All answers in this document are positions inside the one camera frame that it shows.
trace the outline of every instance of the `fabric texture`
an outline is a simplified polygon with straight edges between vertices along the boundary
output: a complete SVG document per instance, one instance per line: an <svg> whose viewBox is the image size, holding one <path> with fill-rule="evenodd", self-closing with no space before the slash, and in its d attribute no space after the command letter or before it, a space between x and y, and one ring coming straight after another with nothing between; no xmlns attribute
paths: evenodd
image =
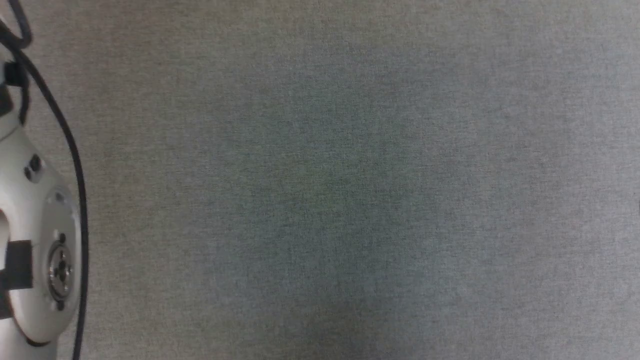
<svg viewBox="0 0 640 360"><path fill-rule="evenodd" d="M86 169L83 359L640 354L637 2L24 7Z"/></svg>

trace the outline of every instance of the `bolt hole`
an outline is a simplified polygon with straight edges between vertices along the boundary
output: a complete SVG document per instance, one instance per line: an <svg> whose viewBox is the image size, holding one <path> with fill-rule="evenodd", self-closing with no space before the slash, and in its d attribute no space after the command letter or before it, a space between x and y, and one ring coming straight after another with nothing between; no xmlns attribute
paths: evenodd
<svg viewBox="0 0 640 360"><path fill-rule="evenodd" d="M35 172L40 171L42 168L42 162L40 161L40 157L38 155L33 155L31 160L29 161L29 166Z"/></svg>

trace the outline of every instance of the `white plastic housing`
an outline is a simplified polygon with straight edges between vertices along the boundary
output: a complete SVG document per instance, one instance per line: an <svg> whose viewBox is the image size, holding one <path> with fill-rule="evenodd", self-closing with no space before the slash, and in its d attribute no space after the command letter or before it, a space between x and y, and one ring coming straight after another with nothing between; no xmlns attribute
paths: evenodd
<svg viewBox="0 0 640 360"><path fill-rule="evenodd" d="M24 169L34 154L43 167L29 180ZM48 278L49 253L60 233L66 234L74 267L73 286L62 310L52 298ZM13 318L0 320L0 359L55 360L58 337L79 302L78 211L61 176L29 141L14 110L0 118L0 270L5 269L8 241L20 240L32 241L33 287L9 291Z"/></svg>

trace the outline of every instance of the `gray carpet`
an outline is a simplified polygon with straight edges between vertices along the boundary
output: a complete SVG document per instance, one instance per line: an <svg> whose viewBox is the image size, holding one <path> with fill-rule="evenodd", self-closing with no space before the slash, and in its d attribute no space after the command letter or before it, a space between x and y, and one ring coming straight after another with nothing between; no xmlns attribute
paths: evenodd
<svg viewBox="0 0 640 360"><path fill-rule="evenodd" d="M24 6L84 359L638 357L636 1Z"/></svg>

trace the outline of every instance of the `cable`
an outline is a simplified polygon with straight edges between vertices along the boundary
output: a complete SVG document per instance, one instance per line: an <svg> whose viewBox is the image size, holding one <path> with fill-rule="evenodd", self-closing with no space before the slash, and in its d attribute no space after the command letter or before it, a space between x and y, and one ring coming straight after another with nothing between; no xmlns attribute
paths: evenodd
<svg viewBox="0 0 640 360"><path fill-rule="evenodd" d="M21 38L15 36L3 21L0 21L0 37L11 42L12 47L14 48L25 49L27 46L31 45L31 41L33 40L29 22L27 21L27 17L24 14L24 10L22 9L22 5L20 5L19 0L9 0L9 5L11 5L11 9L15 15L15 20L18 22Z"/></svg>
<svg viewBox="0 0 640 360"><path fill-rule="evenodd" d="M74 169L76 171L76 179L78 186L78 196L80 202L80 244L81 244L81 284L80 284L80 309L78 312L77 328L76 328L76 340L74 342L74 352L72 359L80 359L80 351L82 349L82 340L84 334L84 319L86 317L86 297L88 290L89 279L89 227L88 227L88 212L87 212L87 200L86 200L86 188L84 184L84 172L82 170L82 163L80 161L80 153L78 151L76 140L71 132L71 128L67 123L67 120L62 114L62 110L58 106L53 94L49 90L47 83L40 75L38 69L33 65L33 62L22 52L21 49L27 47L31 41L31 30L29 23L19 0L9 0L13 13L15 14L16 21L20 28L20 34L22 38L16 37L7 25L0 21L0 44L4 45L15 58L15 61L21 64L26 71L31 75L33 81L36 83L42 95L44 96L47 104L51 108L62 132L67 141L69 151L71 152L71 158L74 163ZM22 106L20 107L20 122L24 124L26 121L26 112L29 106L29 89L28 81L22 86Z"/></svg>

